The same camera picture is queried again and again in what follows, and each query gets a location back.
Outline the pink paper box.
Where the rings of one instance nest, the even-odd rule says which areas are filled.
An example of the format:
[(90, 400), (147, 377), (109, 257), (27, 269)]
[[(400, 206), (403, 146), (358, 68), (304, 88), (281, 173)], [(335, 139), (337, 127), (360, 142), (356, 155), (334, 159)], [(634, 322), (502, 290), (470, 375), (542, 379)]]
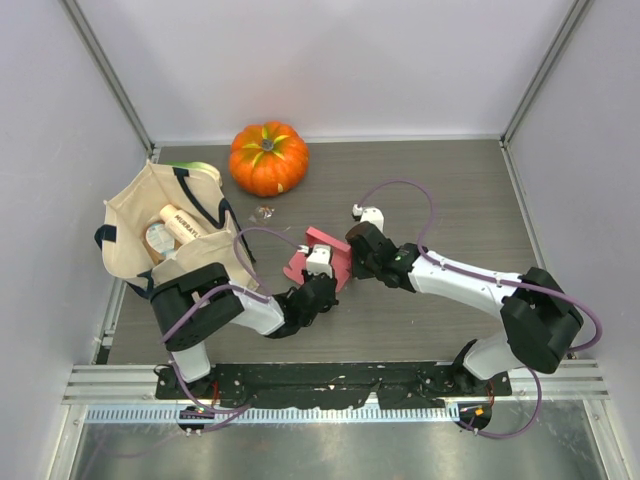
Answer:
[(326, 274), (336, 281), (339, 293), (351, 277), (351, 247), (314, 227), (306, 230), (306, 243), (283, 268), (284, 275), (298, 285), (307, 276)]

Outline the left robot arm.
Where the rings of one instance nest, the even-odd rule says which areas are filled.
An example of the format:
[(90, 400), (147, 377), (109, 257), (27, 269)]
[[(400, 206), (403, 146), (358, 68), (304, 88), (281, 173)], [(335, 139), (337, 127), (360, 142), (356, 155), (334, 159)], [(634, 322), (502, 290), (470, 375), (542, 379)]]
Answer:
[(228, 324), (281, 339), (310, 326), (338, 304), (331, 273), (303, 273), (303, 284), (264, 296), (233, 282), (220, 263), (175, 278), (150, 294), (150, 303), (179, 388), (205, 397), (213, 385), (205, 340)]

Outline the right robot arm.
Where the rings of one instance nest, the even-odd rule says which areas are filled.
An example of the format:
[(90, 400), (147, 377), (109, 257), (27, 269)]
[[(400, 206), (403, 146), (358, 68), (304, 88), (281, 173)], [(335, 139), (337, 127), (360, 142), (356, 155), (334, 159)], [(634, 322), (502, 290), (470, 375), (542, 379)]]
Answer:
[(346, 240), (353, 277), (448, 298), (501, 321), (500, 332), (469, 341), (456, 356), (450, 380), (462, 394), (475, 394), (512, 369), (554, 373), (584, 324), (545, 270), (532, 267), (519, 275), (472, 267), (413, 243), (397, 246), (367, 221), (349, 230)]

